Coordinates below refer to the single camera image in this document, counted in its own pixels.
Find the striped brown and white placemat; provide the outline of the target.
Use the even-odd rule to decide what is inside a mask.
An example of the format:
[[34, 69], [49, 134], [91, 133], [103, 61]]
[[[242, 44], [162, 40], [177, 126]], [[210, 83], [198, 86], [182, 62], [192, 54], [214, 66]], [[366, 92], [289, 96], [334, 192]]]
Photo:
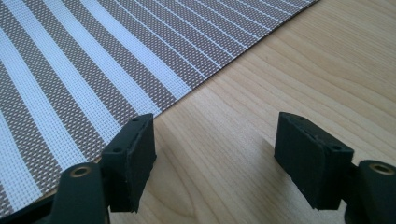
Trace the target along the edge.
[[317, 0], [0, 0], [0, 218]]

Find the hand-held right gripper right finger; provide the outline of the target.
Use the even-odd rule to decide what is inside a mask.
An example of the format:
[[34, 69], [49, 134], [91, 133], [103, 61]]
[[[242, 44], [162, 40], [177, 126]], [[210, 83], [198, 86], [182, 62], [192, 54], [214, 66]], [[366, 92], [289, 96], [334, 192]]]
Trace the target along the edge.
[[352, 148], [309, 119], [287, 112], [279, 114], [275, 159], [312, 208], [339, 207], [344, 174], [353, 154]]

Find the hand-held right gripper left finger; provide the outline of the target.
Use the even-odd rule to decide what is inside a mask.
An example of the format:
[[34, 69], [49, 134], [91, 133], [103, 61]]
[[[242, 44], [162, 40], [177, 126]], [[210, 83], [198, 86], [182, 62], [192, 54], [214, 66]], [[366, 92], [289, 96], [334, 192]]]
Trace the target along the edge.
[[112, 212], [137, 212], [157, 158], [153, 115], [130, 119], [102, 152], [106, 201]]

